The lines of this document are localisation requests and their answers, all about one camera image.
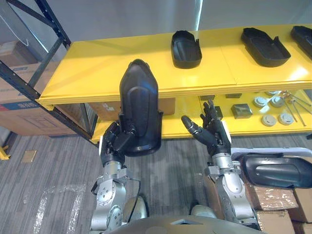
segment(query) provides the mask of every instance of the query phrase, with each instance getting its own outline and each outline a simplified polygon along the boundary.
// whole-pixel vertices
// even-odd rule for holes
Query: cardboard box
[[[217,218],[224,219],[217,188],[214,181],[209,176],[204,176],[204,186],[208,197],[208,206],[214,211]]]
[[[312,158],[302,157],[312,163]],[[294,189],[294,196],[299,205],[298,208],[290,209],[289,215],[292,220],[312,223],[312,189]]]
[[[35,89],[41,93],[58,66],[51,62],[43,72]],[[11,67],[23,80],[29,82],[39,63]],[[79,104],[58,105],[64,114],[84,128]],[[40,106],[0,78],[0,126],[20,135],[72,135],[76,134],[49,115]]]
[[[291,189],[258,187],[245,181],[246,197],[257,211],[279,211],[297,208]]]
[[[258,223],[269,234],[295,234],[287,211],[257,211]]]
[[[18,105],[28,106],[28,108],[0,111],[1,126],[23,136],[76,134],[31,101],[20,102]]]
[[[292,222],[296,234],[312,234],[312,223]]]
[[[0,47],[0,60],[7,66],[20,66],[38,62],[20,41],[11,41]]]
[[[118,119],[120,101],[91,102],[89,105],[103,121]],[[175,113],[175,106],[175,98],[161,98],[158,101],[158,108],[164,112],[164,115],[173,115]]]

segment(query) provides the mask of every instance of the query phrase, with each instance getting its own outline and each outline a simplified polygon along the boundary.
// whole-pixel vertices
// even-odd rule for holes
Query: yellow floor marker
[[[0,160],[9,160],[10,155],[7,155],[5,150],[9,148],[8,146],[0,147]]]

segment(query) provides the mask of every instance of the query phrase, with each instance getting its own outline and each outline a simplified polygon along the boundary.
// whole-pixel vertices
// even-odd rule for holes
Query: black curved cover
[[[261,30],[244,28],[241,38],[249,54],[261,66],[277,67],[291,57],[278,37],[272,40],[268,34]]]
[[[312,29],[304,26],[292,28],[292,38],[300,45],[306,54],[312,59]]]
[[[312,164],[298,157],[244,156],[243,170],[253,185],[312,188]]]
[[[195,40],[194,35],[188,31],[177,31],[172,36],[171,54],[176,67],[197,67],[202,58],[199,40]]]
[[[120,82],[122,132],[135,130],[126,156],[141,156],[161,146],[162,112],[158,111],[158,84],[149,65],[136,59],[128,66]]]

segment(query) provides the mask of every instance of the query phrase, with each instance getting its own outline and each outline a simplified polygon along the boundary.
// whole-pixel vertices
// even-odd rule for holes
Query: gray carpet
[[[233,137],[233,147],[306,147],[306,134]],[[22,163],[25,150],[37,150]],[[17,136],[9,161],[0,161],[0,233],[85,234],[95,197],[90,189],[101,175],[98,149],[80,137],[50,139]],[[202,172],[207,151],[193,139],[164,140],[150,156],[126,158],[142,181],[141,192],[153,215],[182,215],[196,199],[207,204]],[[128,182],[128,197],[137,185]]]

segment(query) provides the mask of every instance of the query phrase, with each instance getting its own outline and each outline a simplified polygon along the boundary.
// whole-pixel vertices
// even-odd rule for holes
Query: yellow shelf
[[[292,92],[296,97],[299,97],[305,100],[308,103],[311,103],[307,95],[303,90],[298,90],[297,92]],[[280,108],[273,107],[270,103],[265,108],[256,107],[253,104],[254,97],[264,97],[271,98],[263,92],[259,93],[245,93],[242,94],[241,98],[225,98],[225,95],[217,95],[214,98],[215,106],[220,106],[223,113],[223,120],[226,121],[227,126],[231,135],[256,135],[256,134],[278,134],[278,133],[295,133],[295,132],[308,132],[312,131],[312,115],[306,110],[302,109],[296,104],[296,108],[300,112],[306,126],[303,126],[301,123],[295,109],[291,104],[288,104],[292,112],[294,113],[298,122],[293,122],[291,125],[283,125],[279,121],[272,126],[267,127],[261,123],[261,118],[263,115],[270,114],[273,115],[276,119],[280,113],[288,113],[287,107],[284,105]],[[231,107],[234,104],[243,104],[247,103],[251,108],[253,115],[250,118],[235,119]],[[311,107],[305,106],[307,109],[312,111]]]
[[[175,99],[175,113],[162,118],[162,138],[190,137],[181,121],[181,117],[188,115],[193,121],[200,123],[200,114],[201,107],[197,96],[177,97]],[[91,141],[97,143],[110,124],[111,121],[101,121],[99,119]]]
[[[307,95],[299,90],[295,95],[308,103],[311,103]],[[298,133],[298,132],[308,132],[312,131],[312,115],[307,111],[297,106],[305,124],[303,126],[299,117],[295,113],[295,110],[291,105],[289,107],[295,113],[298,122],[294,122],[291,125],[283,125],[279,122],[273,127],[267,127],[261,123],[261,118],[264,114],[273,115],[276,119],[280,113],[289,113],[286,107],[275,108],[271,104],[268,105],[266,111],[260,112],[260,108],[255,107],[253,104],[253,99],[256,96],[270,98],[270,96],[265,93],[245,93],[242,94],[241,98],[225,98],[225,95],[217,95],[214,98],[214,103],[216,106],[220,106],[223,113],[223,120],[226,121],[229,131],[232,136],[237,135],[258,135],[258,134],[283,134],[283,133]],[[234,104],[247,103],[253,111],[253,115],[250,118],[245,119],[234,119],[231,111],[231,107]],[[175,114],[170,116],[164,116],[162,121],[162,138],[183,138],[191,137],[188,131],[185,129],[183,123],[181,122],[182,115],[188,115],[195,123],[198,125],[202,124],[202,120],[199,115],[202,111],[203,101],[200,101],[198,97],[177,97],[175,101]],[[105,132],[107,127],[110,125],[111,121],[101,121],[98,120],[96,129],[91,141],[97,143],[100,136]]]
[[[257,26],[272,38],[279,36],[292,55],[276,68],[257,65],[247,53],[240,40],[243,27],[199,31],[202,61],[186,70],[173,65],[172,33],[73,42],[39,103],[119,100],[120,80],[137,58],[149,64],[160,98],[310,88],[312,63],[291,39],[292,27]]]

